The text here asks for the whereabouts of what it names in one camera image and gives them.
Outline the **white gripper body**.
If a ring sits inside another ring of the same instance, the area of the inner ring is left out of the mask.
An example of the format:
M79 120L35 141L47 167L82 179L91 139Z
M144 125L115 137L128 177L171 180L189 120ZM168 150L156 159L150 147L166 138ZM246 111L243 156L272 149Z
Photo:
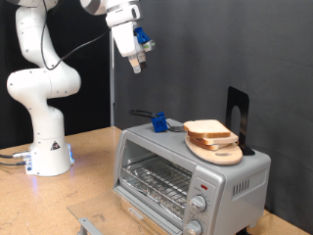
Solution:
M130 57L143 51L134 35L138 21L143 18L139 3L108 3L106 22L122 57Z

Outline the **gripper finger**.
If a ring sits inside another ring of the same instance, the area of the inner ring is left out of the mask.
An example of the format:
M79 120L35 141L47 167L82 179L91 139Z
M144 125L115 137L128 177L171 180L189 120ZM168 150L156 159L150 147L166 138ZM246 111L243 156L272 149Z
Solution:
M137 58L139 61L140 68L144 69L147 66L145 53L139 52Z
M133 55L133 56L129 56L128 57L128 61L133 69L133 71L135 73L140 73L141 72L141 67L140 67L140 63L138 61L138 58L136 55Z

